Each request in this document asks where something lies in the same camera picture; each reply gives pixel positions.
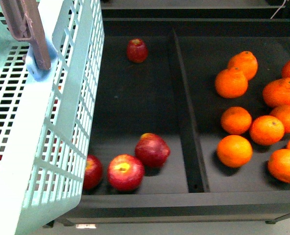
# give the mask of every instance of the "tray divider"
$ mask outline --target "tray divider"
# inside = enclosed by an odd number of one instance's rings
[[[174,29],[168,35],[168,53],[189,192],[210,192],[186,70]]]

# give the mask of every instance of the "compartment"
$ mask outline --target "compartment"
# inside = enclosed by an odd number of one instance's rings
[[[83,194],[112,195],[119,192],[107,182],[107,167],[117,155],[134,155],[143,133],[160,135],[171,154],[161,169],[146,168],[142,185],[132,194],[188,193],[181,132],[172,90],[168,37],[142,37],[149,50],[141,64],[128,61],[126,46],[134,37],[106,37],[98,84],[89,153],[104,167],[102,183]],[[190,174],[198,171],[190,168]]]
[[[265,85],[281,78],[282,66],[290,59],[290,37],[179,37],[188,86],[198,126],[199,139],[208,184],[211,192],[290,190],[290,184],[274,179],[266,168],[273,151],[284,148],[290,139],[285,134],[271,146],[252,144],[251,161],[238,169],[224,166],[217,157],[219,141],[229,135],[220,125],[221,114],[232,106],[244,107],[253,120],[268,115],[271,108],[263,101]],[[229,59],[249,50],[256,56],[259,69],[249,81],[245,95],[226,99],[215,90],[215,77],[226,68]]]

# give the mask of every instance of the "plastic basket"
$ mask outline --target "plastic basket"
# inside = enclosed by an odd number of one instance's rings
[[[51,69],[37,80],[22,61],[29,44],[11,37],[0,9],[0,234],[29,234],[82,193],[104,40],[100,2],[41,0],[38,8]]]

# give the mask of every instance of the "red apple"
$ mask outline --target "red apple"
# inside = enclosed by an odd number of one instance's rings
[[[161,168],[170,155],[167,143],[158,135],[145,133],[135,147],[135,156],[146,166]]]
[[[108,166],[108,182],[118,191],[132,191],[143,180],[145,168],[142,162],[128,154],[116,156]]]
[[[143,62],[148,56],[148,49],[145,42],[139,38],[130,40],[127,45],[126,55],[134,63]]]
[[[92,154],[87,155],[83,189],[90,190],[96,187],[102,179],[102,164]]]

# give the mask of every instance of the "cable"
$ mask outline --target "cable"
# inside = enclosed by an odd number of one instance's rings
[[[282,5],[276,10],[276,12],[272,15],[272,17],[270,17],[271,19],[278,13],[278,11],[282,8],[282,7],[284,7],[284,4],[286,4],[286,1],[289,1],[289,0],[284,0],[283,1],[283,3],[282,3]]]

